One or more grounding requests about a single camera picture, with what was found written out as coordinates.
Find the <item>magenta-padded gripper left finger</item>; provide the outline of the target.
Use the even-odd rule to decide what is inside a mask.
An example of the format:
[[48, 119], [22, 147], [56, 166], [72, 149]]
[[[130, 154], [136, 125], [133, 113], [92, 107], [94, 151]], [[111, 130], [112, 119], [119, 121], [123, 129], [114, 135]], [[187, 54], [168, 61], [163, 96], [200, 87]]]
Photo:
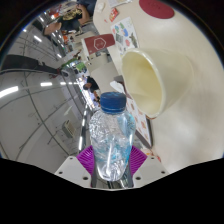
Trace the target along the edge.
[[89, 146], [77, 156], [69, 156], [55, 174], [81, 187], [91, 188], [94, 169], [94, 152]]

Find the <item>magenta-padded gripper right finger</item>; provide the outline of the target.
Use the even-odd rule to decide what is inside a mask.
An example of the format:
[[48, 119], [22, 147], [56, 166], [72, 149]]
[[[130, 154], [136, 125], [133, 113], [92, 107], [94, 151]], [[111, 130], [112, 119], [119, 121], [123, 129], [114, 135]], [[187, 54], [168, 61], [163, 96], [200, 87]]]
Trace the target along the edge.
[[129, 170], [133, 188], [146, 186], [168, 175], [168, 171], [156, 156], [147, 156], [135, 146], [129, 156]]

